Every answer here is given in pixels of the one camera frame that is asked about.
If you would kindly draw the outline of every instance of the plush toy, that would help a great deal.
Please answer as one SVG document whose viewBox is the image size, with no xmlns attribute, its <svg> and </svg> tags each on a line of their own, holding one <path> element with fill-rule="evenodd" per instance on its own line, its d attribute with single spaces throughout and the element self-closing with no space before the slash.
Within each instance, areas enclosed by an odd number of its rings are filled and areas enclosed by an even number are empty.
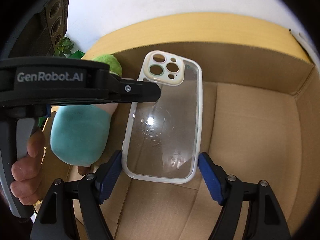
<svg viewBox="0 0 320 240">
<path fill-rule="evenodd" d="M 93 59 L 110 65 L 110 73 L 122 76 L 122 68 L 113 55 Z M 111 116 L 118 104 L 60 106 L 53 120 L 50 145 L 63 162 L 78 166 L 78 173 L 91 172 L 109 135 Z"/>
</svg>

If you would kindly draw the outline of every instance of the screw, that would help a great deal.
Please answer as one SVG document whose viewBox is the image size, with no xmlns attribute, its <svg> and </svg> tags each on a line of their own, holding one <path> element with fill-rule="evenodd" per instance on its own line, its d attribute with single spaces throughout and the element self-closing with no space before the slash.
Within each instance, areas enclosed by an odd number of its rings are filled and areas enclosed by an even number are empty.
<svg viewBox="0 0 320 240">
<path fill-rule="evenodd" d="M 130 92 L 131 91 L 131 87 L 129 85 L 126 85 L 124 87 L 124 90 L 127 91 L 127 92 Z"/>
<path fill-rule="evenodd" d="M 265 180 L 260 181 L 260 185 L 263 187 L 268 186 L 268 182 L 266 182 Z"/>
<path fill-rule="evenodd" d="M 54 185 L 59 185 L 62 182 L 62 179 L 55 179 L 53 184 Z"/>
<path fill-rule="evenodd" d="M 89 173 L 85 176 L 87 178 L 87 180 L 91 180 L 94 178 L 94 174 L 93 173 Z"/>
<path fill-rule="evenodd" d="M 236 180 L 236 176 L 235 175 L 228 175 L 228 180 L 235 181 Z"/>
</svg>

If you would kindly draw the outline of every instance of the cardboard box wall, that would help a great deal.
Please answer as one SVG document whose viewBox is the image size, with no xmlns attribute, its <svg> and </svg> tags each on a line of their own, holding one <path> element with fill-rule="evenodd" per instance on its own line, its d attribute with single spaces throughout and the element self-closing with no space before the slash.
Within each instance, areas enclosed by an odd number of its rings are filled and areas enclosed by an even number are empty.
<svg viewBox="0 0 320 240">
<path fill-rule="evenodd" d="M 193 13 L 105 35 L 85 59 L 114 53 L 123 76 L 137 78 L 145 55 L 156 49 L 199 63 L 204 80 L 201 151 L 242 181 L 267 180 L 293 233 L 320 188 L 320 82 L 304 50 L 278 25 L 231 14 Z M 129 109 L 118 106 L 95 167 L 121 149 Z M 43 195 L 55 178 L 81 178 L 76 167 L 51 152 L 51 124 L 52 118 L 44 129 Z M 82 222 L 78 201 L 74 205 Z M 242 237 L 247 208 L 244 202 L 234 239 Z M 208 239 L 221 207 L 211 199 L 199 171 L 180 185 L 131 180 L 122 172 L 101 209 L 117 240 L 188 240 Z"/>
</svg>

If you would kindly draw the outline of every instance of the green plant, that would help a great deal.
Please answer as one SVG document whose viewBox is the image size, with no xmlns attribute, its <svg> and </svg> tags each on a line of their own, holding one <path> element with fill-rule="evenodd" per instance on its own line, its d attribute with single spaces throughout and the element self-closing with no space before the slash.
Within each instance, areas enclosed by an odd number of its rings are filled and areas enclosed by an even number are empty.
<svg viewBox="0 0 320 240">
<path fill-rule="evenodd" d="M 67 37 L 63 37 L 58 45 L 58 47 L 54 50 L 55 56 L 66 57 L 65 54 L 71 55 L 71 50 L 73 48 L 73 43 Z"/>
</svg>

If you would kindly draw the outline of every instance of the plush toy foot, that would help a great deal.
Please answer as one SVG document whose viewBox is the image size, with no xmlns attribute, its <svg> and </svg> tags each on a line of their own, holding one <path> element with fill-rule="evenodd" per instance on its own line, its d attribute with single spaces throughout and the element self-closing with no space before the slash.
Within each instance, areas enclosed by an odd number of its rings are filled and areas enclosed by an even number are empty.
<svg viewBox="0 0 320 240">
<path fill-rule="evenodd" d="M 87 175 L 88 173 L 91 173 L 91 167 L 84 167 L 84 166 L 78 166 L 78 173 L 81 176 Z"/>
</svg>

